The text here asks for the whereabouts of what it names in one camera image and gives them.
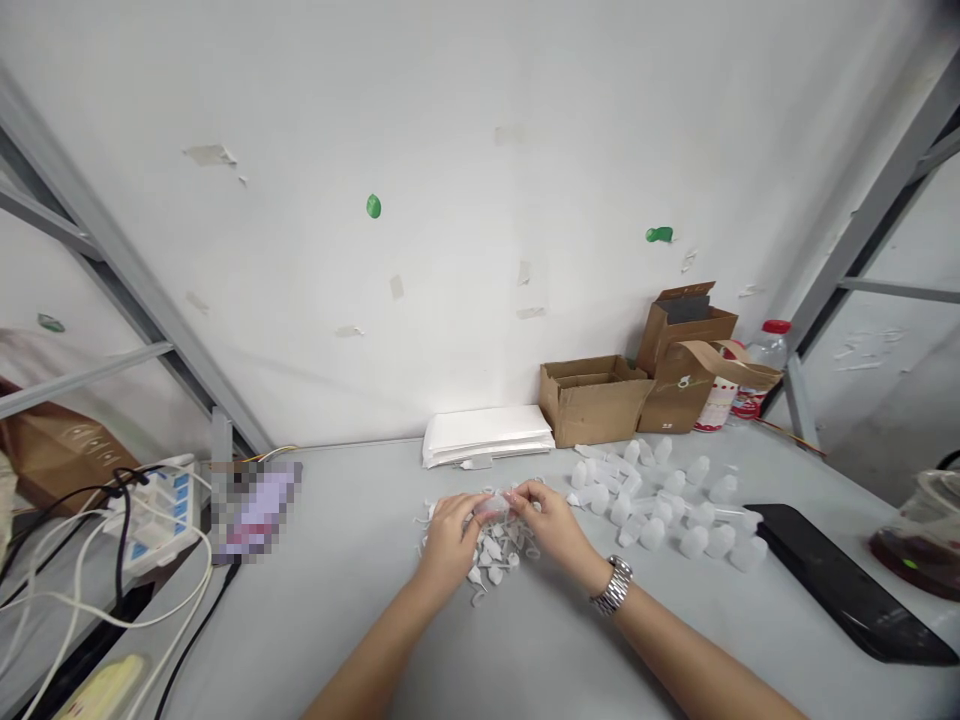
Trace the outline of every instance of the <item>hand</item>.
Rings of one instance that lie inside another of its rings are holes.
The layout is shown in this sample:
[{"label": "hand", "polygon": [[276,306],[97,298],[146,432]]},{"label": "hand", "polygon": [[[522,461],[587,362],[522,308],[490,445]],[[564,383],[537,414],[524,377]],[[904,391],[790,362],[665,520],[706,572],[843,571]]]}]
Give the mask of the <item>hand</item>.
[{"label": "hand", "polygon": [[[560,493],[541,482],[528,480],[503,497],[527,522],[540,546],[583,585],[591,597],[606,589],[613,577],[613,568],[593,549]],[[533,501],[540,503],[539,511],[532,505]]]},{"label": "hand", "polygon": [[474,515],[466,529],[463,521],[489,497],[487,494],[461,494],[437,502],[427,531],[427,545],[410,584],[431,601],[436,601],[438,608],[450,599],[473,567],[477,538],[490,516]]}]

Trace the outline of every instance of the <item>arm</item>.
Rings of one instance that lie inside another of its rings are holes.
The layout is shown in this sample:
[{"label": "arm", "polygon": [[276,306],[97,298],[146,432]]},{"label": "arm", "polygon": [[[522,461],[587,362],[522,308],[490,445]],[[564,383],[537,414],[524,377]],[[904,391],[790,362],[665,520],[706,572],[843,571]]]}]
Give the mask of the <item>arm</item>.
[{"label": "arm", "polygon": [[[541,547],[591,597],[606,589],[613,568],[590,545],[558,493],[542,483],[528,482],[505,497],[536,533]],[[540,512],[531,505],[533,500],[540,503]],[[613,622],[693,720],[804,717],[749,669],[634,584]]]},{"label": "arm", "polygon": [[413,647],[470,571],[486,518],[475,516],[466,530],[463,523],[488,497],[458,495],[437,503],[413,579],[384,610],[302,720],[384,717]]}]

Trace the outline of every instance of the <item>black phone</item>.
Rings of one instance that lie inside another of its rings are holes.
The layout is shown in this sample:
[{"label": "black phone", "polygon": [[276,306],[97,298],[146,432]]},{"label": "black phone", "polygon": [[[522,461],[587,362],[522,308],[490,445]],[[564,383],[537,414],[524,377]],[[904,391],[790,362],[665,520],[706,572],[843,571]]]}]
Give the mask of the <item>black phone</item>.
[{"label": "black phone", "polygon": [[763,515],[757,535],[868,655],[886,663],[960,663],[949,645],[795,508],[746,507]]}]

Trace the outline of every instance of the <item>brown liquid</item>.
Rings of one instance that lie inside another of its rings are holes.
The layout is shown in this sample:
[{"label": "brown liquid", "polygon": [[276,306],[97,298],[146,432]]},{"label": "brown liquid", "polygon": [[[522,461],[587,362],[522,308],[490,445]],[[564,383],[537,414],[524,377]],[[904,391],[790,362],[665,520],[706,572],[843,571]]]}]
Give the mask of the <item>brown liquid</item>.
[{"label": "brown liquid", "polygon": [[960,553],[919,535],[900,537],[890,530],[874,533],[870,550],[877,560],[908,583],[938,597],[960,602]]}]

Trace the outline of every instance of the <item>power strip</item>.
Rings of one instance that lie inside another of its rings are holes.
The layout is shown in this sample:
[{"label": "power strip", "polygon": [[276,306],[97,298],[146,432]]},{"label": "power strip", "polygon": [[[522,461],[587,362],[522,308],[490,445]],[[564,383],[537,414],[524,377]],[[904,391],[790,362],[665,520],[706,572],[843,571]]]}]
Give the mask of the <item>power strip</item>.
[{"label": "power strip", "polygon": [[[187,466],[187,469],[193,472],[193,464]],[[136,577],[155,567],[169,565],[177,555],[196,543],[197,533],[191,528],[200,531],[199,483],[187,473],[177,470],[169,473],[154,470],[147,473],[147,477],[151,481],[147,488],[129,486],[135,496],[155,507],[158,512],[175,517],[183,524],[151,517],[148,509],[139,503],[134,505],[123,570]],[[123,504],[124,501],[120,498],[110,501],[110,506],[114,509],[123,507]],[[119,536],[121,527],[122,515],[118,515],[117,519],[105,528],[105,532]]]}]

